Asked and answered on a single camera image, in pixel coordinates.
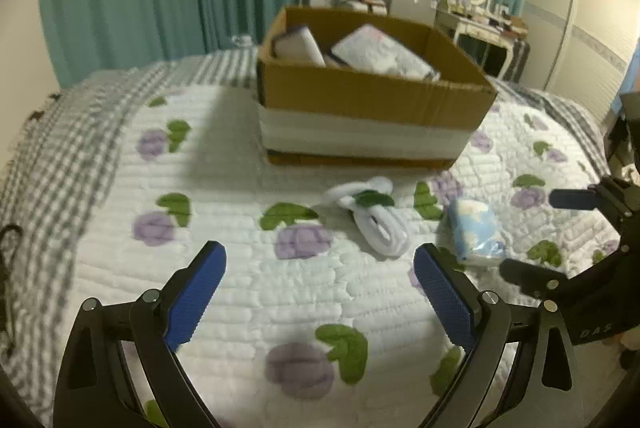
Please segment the small blue tissue packet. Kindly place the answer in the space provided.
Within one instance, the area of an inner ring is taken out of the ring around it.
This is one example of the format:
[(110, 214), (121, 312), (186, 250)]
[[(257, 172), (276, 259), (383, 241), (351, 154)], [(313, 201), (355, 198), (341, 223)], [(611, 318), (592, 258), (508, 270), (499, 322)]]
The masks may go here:
[(464, 266), (498, 266), (506, 244), (496, 214), (488, 203), (460, 197), (448, 207), (454, 252)]

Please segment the grey mini fridge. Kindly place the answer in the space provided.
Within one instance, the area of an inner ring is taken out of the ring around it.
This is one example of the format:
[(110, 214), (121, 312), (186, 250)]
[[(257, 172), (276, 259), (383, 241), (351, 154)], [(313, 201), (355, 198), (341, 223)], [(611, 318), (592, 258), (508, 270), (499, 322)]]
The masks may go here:
[(438, 0), (385, 0), (387, 13), (393, 18), (403, 18), (428, 26), (434, 26)]

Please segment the floral tissue paper pack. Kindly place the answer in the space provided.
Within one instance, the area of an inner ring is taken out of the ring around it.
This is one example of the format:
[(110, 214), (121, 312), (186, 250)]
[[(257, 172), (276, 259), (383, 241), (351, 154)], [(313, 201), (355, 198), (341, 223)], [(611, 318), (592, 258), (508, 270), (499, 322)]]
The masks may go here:
[(334, 44), (334, 60), (353, 70), (369, 74), (398, 76), (413, 80), (439, 80), (440, 73), (382, 30), (365, 24)]

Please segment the white and green fuzzy bundle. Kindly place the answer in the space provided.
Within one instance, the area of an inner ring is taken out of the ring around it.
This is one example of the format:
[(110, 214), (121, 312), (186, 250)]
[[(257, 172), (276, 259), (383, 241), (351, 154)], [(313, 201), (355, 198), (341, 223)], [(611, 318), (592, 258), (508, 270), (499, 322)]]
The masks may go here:
[(393, 182), (386, 177), (348, 182), (324, 193), (324, 200), (350, 211), (358, 230), (380, 256), (399, 258), (409, 250), (407, 222), (392, 197)]

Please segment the white floral quilt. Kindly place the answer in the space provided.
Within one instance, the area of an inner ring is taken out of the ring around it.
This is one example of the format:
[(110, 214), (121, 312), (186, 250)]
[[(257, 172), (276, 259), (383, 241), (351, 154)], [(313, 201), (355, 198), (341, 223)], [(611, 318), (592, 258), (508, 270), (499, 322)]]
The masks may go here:
[[(66, 321), (89, 298), (118, 304), (163, 286), (210, 240), (227, 267), (178, 358), (225, 427), (414, 427), (462, 359), (412, 272), (378, 256), (335, 185), (373, 171), (266, 161), (253, 93), (166, 92), (119, 128), (111, 191), (77, 247)], [(445, 211), (488, 203), (513, 258), (567, 274), (610, 254), (594, 211), (549, 206), (599, 177), (602, 136), (581, 105), (506, 86), (449, 170), (387, 177), (412, 246), (454, 253)]]

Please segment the white sliding wardrobe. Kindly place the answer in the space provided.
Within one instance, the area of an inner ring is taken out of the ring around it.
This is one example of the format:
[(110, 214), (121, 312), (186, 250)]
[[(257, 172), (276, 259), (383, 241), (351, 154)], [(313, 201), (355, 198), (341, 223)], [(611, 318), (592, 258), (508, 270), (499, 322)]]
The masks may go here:
[(524, 0), (529, 57), (521, 84), (611, 110), (639, 36), (639, 0)]

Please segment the white dressing table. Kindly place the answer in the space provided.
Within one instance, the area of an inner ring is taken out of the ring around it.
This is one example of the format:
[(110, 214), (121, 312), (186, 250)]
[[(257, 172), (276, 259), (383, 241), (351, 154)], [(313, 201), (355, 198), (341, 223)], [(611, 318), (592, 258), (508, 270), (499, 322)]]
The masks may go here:
[(519, 82), (530, 53), (528, 43), (529, 28), (526, 21), (511, 16), (506, 20), (496, 20), (486, 15), (487, 23), (466, 18), (449, 9), (436, 9), (435, 27), (447, 34), (460, 47), (460, 39), (468, 37), (486, 46), (483, 58), (477, 63), (485, 68), (491, 47), (504, 53), (498, 73), (492, 74), (496, 79)]

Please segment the brown cardboard box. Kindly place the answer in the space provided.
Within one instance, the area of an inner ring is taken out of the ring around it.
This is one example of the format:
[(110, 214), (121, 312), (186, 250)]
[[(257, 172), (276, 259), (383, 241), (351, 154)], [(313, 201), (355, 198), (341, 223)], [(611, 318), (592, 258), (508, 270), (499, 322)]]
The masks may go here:
[[(429, 62), (440, 79), (369, 74), (334, 60), (334, 44), (365, 24)], [(326, 66), (272, 55), (275, 36), (304, 25)], [(401, 18), (284, 6), (258, 53), (258, 124), (274, 164), (448, 168), (496, 97), (495, 86), (446, 35)]]

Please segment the grey checkered bedsheet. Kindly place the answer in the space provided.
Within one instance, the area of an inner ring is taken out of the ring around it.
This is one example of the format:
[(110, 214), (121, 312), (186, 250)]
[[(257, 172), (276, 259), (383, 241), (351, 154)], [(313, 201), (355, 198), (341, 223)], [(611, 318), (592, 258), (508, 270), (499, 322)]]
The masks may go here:
[(62, 94), (29, 124), (1, 191), (9, 325), (1, 364), (36, 419), (50, 425), (73, 322), (65, 315), (77, 247), (111, 191), (119, 128), (156, 96), (191, 87), (255, 96), (254, 50), (106, 70)]

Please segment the white rolled towel in box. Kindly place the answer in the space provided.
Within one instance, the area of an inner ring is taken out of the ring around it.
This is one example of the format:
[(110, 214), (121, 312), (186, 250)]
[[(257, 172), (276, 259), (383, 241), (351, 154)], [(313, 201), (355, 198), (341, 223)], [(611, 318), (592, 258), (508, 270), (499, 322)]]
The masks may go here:
[(272, 55), (279, 60), (326, 66), (323, 54), (308, 26), (298, 26), (275, 36), (271, 44)]

